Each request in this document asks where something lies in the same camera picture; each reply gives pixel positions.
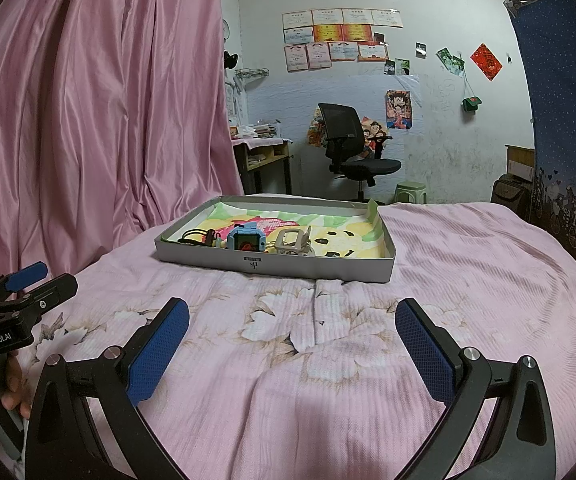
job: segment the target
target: black office chair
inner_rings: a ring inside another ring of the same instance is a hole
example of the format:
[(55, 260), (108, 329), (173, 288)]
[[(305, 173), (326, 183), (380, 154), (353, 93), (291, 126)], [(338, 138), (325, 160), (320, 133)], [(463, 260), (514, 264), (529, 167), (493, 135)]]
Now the black office chair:
[(375, 158), (347, 160), (359, 155), (366, 143), (364, 128), (354, 108), (350, 106), (319, 104), (326, 129), (326, 156), (332, 160), (330, 171), (359, 182), (358, 202), (364, 199), (364, 180), (369, 187), (375, 186), (377, 175), (388, 175), (401, 169), (398, 160), (382, 159), (383, 143), (392, 137), (371, 138), (376, 143)]

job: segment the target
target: bed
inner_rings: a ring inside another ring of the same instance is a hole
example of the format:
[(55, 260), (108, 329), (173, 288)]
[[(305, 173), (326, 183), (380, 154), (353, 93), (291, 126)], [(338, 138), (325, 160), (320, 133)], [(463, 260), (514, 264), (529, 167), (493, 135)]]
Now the bed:
[[(576, 462), (576, 262), (543, 230), (487, 203), (380, 208), (397, 248), (386, 284), (262, 277), (154, 258), (153, 228), (77, 275), (75, 298), (20, 354), (32, 386), (45, 359), (124, 344), (169, 298), (190, 328), (140, 411), (192, 480), (383, 479), (406, 465), (444, 406), (394, 329), (415, 298), (461, 346), (536, 357), (554, 421), (557, 478)], [(470, 462), (487, 401), (453, 473)], [(98, 404), (97, 427), (129, 472)]]

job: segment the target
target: chair seat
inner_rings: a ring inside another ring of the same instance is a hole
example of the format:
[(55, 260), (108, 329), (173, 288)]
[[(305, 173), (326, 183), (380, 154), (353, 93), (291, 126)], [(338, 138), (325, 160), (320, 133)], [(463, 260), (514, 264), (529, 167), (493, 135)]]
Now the chair seat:
[(401, 169), (401, 162), (389, 158), (369, 158), (344, 162), (339, 167), (350, 180), (368, 180), (375, 175), (388, 175)]

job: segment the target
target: green plastic stool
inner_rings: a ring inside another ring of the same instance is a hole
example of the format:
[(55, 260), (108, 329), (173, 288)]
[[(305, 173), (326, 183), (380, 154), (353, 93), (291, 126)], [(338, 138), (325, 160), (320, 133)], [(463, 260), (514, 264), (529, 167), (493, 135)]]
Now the green plastic stool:
[(395, 202), (427, 204), (428, 192), (426, 184), (409, 180), (400, 182), (395, 190)]

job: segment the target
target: red paper charm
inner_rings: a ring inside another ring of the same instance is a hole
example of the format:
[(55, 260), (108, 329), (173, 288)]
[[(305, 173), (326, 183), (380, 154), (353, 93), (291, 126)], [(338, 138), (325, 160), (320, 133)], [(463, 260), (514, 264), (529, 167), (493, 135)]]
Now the red paper charm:
[(479, 68), (481, 68), (481, 71), (486, 74), (486, 77), (491, 81), (504, 67), (495, 57), (495, 55), (489, 50), (489, 48), (483, 43), (475, 51), (475, 53), (470, 56), (470, 58)]

